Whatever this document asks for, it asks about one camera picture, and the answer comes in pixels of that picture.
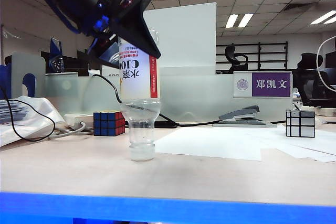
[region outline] red stripe on label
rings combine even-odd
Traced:
[[[149,72],[151,80],[151,98],[158,98],[158,85],[156,76],[156,58],[149,55]]]

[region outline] white paper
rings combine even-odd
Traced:
[[[315,138],[286,137],[286,128],[182,128],[155,142],[156,152],[261,160],[262,148],[278,149],[295,158],[336,162],[336,134],[316,130]]]
[[[30,104],[35,110],[50,117],[55,123],[64,122],[62,116],[46,98],[22,96],[17,98],[17,100]],[[49,119],[37,114],[29,108],[27,116],[23,120],[15,121],[14,126],[15,130],[21,136],[26,138],[36,138],[50,133],[53,129],[52,124],[53,123]],[[4,146],[19,139],[20,137],[13,131],[11,123],[0,124],[0,146]]]
[[[260,161],[268,146],[248,138],[241,128],[182,128],[155,142],[156,152]]]

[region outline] bottle label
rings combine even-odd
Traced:
[[[158,63],[129,43],[119,45],[121,100],[160,98]]]

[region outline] bottle cap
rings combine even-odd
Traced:
[[[147,161],[154,158],[155,144],[130,146],[130,155],[133,161]]]

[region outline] white plastic bag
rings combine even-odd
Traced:
[[[16,100],[29,103],[35,110],[51,118],[55,123],[65,123],[56,108],[46,98],[21,96]],[[30,107],[28,107],[28,110],[29,112],[23,120],[14,122],[15,130],[24,138],[37,138],[48,135],[53,129],[52,121],[37,114]],[[4,146],[17,140],[20,140],[20,137],[15,134],[10,122],[0,124],[0,146]]]

